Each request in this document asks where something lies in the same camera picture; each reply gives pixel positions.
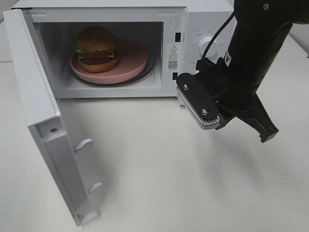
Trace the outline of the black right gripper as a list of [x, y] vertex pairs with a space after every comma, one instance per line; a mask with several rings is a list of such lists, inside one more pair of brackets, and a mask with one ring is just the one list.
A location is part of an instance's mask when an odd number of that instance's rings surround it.
[[213, 63], [208, 58], [197, 61], [196, 70], [203, 87], [218, 108], [219, 126], [226, 126], [233, 118], [254, 128], [262, 143], [271, 140], [279, 130], [269, 118], [256, 94], [260, 81], [242, 80], [228, 67], [223, 58]]

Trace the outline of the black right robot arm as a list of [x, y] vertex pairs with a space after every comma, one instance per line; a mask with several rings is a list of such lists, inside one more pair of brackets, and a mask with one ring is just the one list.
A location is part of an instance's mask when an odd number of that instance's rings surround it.
[[220, 114], [220, 127], [237, 117], [266, 142], [278, 129], [256, 92], [293, 24], [309, 22], [309, 3], [237, 0], [232, 16], [237, 24], [225, 57], [198, 74], [199, 92]]

